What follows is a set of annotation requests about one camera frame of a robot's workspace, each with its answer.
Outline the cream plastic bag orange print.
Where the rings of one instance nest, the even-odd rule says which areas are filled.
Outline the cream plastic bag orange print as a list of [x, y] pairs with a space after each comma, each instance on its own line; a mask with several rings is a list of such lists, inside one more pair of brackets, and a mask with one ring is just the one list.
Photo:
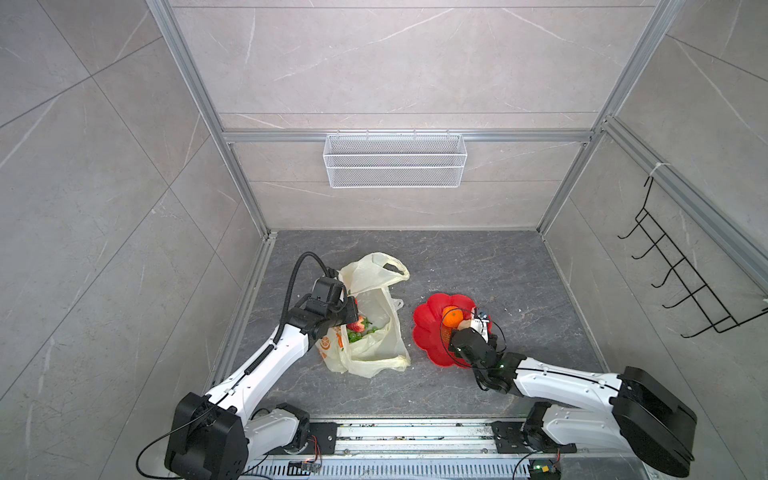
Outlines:
[[390, 287], [410, 279], [407, 267], [397, 258], [370, 253], [343, 267], [339, 279], [357, 306], [378, 331], [350, 343], [346, 325], [332, 327], [316, 342], [326, 367], [336, 373], [372, 378], [384, 370], [403, 372], [411, 366], [400, 328], [398, 310], [403, 301], [394, 299]]

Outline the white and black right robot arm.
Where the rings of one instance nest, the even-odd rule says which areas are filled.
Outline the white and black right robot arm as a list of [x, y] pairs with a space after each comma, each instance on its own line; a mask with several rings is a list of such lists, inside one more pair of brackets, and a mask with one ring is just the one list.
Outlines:
[[483, 390], [535, 399], [521, 433], [530, 449], [571, 444], [630, 451], [653, 469], [686, 478], [697, 416], [648, 372], [594, 373], [546, 364], [496, 348], [496, 337], [452, 330], [442, 344]]

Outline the red flower-shaped plastic bowl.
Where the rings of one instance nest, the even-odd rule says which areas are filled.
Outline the red flower-shaped plastic bowl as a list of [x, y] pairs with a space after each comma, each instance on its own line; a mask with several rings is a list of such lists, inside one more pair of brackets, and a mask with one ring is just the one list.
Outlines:
[[[448, 329], [441, 325], [442, 311], [446, 306], [458, 306], [465, 312], [466, 320], [458, 329]], [[510, 352], [498, 350], [498, 335], [492, 330], [487, 337], [480, 335], [470, 327], [471, 312], [477, 309], [474, 301], [464, 295], [432, 295], [426, 304], [418, 306], [413, 314], [415, 327], [414, 342], [424, 350], [429, 359], [438, 366], [459, 366], [471, 369], [477, 379], [488, 382], [492, 377], [509, 369]]]

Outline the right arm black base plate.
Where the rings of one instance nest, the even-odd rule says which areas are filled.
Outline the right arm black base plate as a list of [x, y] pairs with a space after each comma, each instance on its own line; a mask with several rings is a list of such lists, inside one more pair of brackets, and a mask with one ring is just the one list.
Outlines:
[[542, 428], [529, 426], [525, 422], [495, 421], [490, 426], [499, 454], [577, 452], [575, 444], [558, 443], [545, 434]]

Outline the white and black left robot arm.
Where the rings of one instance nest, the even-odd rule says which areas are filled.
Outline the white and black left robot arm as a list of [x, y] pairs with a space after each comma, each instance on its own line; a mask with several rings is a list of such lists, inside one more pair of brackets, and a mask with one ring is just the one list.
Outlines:
[[247, 362], [206, 394], [187, 394], [174, 412], [164, 466], [182, 479], [236, 479], [248, 463], [307, 441], [309, 415], [281, 404], [258, 415], [277, 380], [332, 327], [357, 319], [357, 305], [338, 279], [322, 277], [291, 307]]

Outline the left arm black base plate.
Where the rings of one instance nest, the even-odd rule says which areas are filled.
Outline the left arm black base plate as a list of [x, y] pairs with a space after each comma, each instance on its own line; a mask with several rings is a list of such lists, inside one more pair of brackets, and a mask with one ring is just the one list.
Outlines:
[[300, 424], [294, 438], [283, 447], [288, 454], [332, 455], [336, 449], [339, 424], [335, 422], [309, 422]]

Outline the orange fake fruit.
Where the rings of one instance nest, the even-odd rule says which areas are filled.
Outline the orange fake fruit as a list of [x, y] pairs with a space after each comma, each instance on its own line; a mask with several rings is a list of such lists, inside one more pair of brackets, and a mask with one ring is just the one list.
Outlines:
[[441, 325], [445, 328], [458, 329], [465, 320], [465, 312], [458, 306], [449, 305], [442, 311]]

